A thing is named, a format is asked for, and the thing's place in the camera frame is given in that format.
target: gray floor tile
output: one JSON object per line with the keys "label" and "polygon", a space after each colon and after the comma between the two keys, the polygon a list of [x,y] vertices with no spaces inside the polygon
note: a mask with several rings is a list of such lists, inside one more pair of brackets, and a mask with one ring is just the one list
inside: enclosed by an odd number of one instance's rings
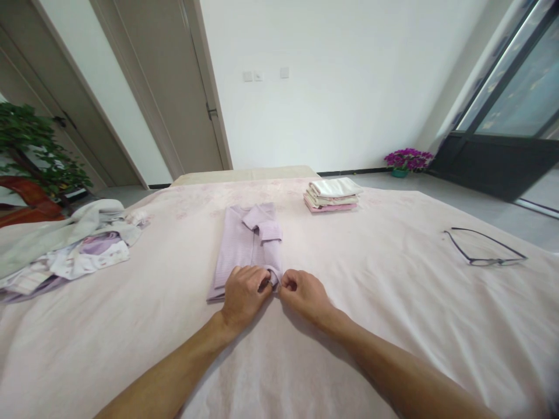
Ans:
{"label": "gray floor tile", "polygon": [[155,190],[145,190],[140,185],[115,186],[98,192],[96,196],[99,198],[119,200],[125,208],[128,208],[154,192]]}
{"label": "gray floor tile", "polygon": [[347,176],[366,187],[417,190],[545,250],[559,253],[559,220],[509,204],[436,177],[411,173],[398,179],[389,173]]}
{"label": "gray floor tile", "polygon": [[559,211],[559,169],[551,169],[522,198]]}

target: folded white towel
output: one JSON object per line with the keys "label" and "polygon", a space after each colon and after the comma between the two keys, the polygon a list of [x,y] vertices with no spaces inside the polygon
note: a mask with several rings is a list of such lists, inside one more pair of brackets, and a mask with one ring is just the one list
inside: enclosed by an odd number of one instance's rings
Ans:
{"label": "folded white towel", "polygon": [[342,198],[350,195],[359,195],[363,189],[348,177],[340,179],[315,180],[309,183],[318,197]]}
{"label": "folded white towel", "polygon": [[351,195],[343,198],[318,197],[316,196],[316,193],[314,193],[314,190],[310,186],[307,189],[306,193],[307,196],[309,197],[310,203],[316,208],[323,207],[325,205],[346,205],[346,204],[357,204],[359,202],[359,198],[357,198],[357,195]]}

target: purple flower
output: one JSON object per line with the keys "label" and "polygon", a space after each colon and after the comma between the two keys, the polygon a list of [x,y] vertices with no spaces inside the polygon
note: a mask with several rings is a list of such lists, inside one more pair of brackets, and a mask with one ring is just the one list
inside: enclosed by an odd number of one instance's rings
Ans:
{"label": "purple flower", "polygon": [[415,170],[418,168],[418,161],[417,159],[413,159],[408,161],[408,169],[410,170]]}
{"label": "purple flower", "polygon": [[400,168],[400,167],[403,167],[405,164],[406,164],[406,160],[403,157],[397,155],[394,158],[394,166],[395,167]]}
{"label": "purple flower", "polygon": [[415,148],[403,148],[388,154],[384,160],[388,166],[399,169],[417,170],[429,166],[433,154],[428,151],[419,151]]}

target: flower pot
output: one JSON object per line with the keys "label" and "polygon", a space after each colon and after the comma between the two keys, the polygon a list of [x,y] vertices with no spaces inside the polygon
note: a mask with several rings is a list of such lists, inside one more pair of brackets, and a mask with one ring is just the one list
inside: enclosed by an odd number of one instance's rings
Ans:
{"label": "flower pot", "polygon": [[394,169],[392,170],[392,175],[393,177],[406,177],[408,175],[409,171],[406,170],[400,170],[400,169]]}

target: gray cloth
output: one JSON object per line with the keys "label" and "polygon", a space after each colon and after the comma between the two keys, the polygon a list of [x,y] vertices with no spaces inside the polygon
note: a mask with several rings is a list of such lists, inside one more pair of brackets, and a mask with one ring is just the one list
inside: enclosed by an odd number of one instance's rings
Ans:
{"label": "gray cloth", "polygon": [[68,219],[52,221],[0,248],[0,278],[24,268],[39,256],[58,250],[87,236],[117,232],[128,246],[141,230],[124,221],[124,207],[117,200],[99,200],[84,205]]}

